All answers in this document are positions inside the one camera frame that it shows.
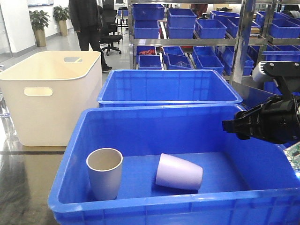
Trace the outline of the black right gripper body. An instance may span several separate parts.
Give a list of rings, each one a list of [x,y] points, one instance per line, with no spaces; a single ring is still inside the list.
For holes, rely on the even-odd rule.
[[[300,141],[300,97],[292,95],[269,97],[254,108],[251,114],[249,136],[284,144]]]

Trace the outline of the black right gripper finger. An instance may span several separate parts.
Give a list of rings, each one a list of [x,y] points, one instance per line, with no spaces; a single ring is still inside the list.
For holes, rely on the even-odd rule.
[[[222,121],[223,131],[236,134],[236,136],[241,140],[250,139],[251,126],[252,120],[247,111],[237,112],[234,119]]]

